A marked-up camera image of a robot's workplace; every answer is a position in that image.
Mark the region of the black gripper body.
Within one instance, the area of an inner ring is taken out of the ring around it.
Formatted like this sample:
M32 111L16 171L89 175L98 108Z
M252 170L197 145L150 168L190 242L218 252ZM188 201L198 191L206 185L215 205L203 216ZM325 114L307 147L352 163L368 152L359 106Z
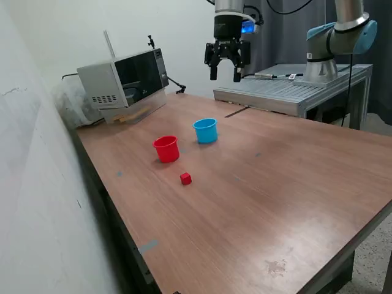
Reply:
M220 14L214 17L214 56L218 59L241 58L241 29L243 18L236 14Z

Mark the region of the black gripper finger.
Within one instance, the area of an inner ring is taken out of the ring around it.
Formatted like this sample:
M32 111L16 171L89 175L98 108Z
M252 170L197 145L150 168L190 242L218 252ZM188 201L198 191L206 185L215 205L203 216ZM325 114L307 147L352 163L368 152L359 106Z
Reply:
M249 41L234 41L230 45L230 60L234 65L233 81L241 81L241 72L251 63L251 43Z
M217 80L217 67L221 62L221 47L219 42L207 43L204 62L210 70L210 80Z

